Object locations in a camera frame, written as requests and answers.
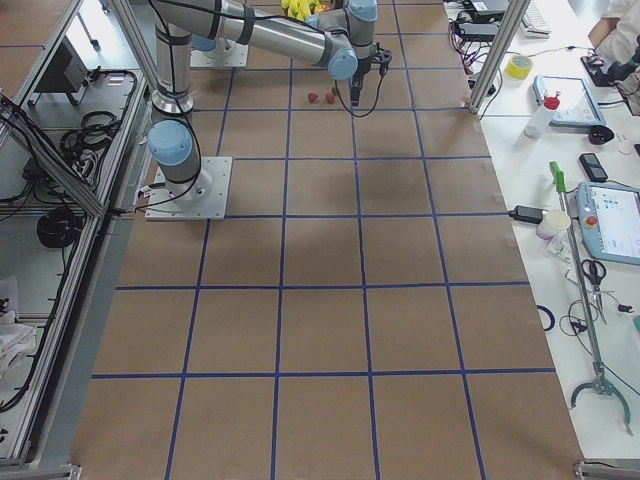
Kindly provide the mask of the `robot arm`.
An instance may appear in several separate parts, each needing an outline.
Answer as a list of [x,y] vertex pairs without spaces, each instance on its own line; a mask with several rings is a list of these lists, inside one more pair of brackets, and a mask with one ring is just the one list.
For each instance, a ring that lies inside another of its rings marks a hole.
[[198,147],[232,171],[206,187],[168,175],[168,215],[205,198],[226,217],[350,217],[357,212],[352,122],[366,75],[384,75],[377,6],[275,15],[239,1],[158,1],[156,101],[193,116]]

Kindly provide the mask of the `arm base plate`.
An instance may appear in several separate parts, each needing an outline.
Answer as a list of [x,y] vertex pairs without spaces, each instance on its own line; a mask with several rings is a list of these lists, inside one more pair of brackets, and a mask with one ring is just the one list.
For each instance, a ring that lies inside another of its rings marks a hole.
[[161,168],[154,181],[164,186],[153,189],[151,206],[145,209],[148,221],[223,220],[229,193],[233,160],[231,157],[204,157],[195,185],[183,196],[190,183],[167,182]]
[[249,47],[229,40],[192,45],[190,67],[192,69],[244,68]]

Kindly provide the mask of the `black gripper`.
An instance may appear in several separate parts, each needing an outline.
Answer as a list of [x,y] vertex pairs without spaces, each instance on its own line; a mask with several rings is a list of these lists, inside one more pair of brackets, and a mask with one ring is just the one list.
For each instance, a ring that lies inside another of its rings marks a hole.
[[364,86],[364,78],[370,72],[373,66],[377,66],[379,75],[384,77],[389,69],[392,60],[392,52],[383,48],[379,42],[373,42],[370,45],[356,48],[358,58],[358,67],[356,73],[351,78],[350,86],[350,104],[358,105],[360,103],[361,89]]

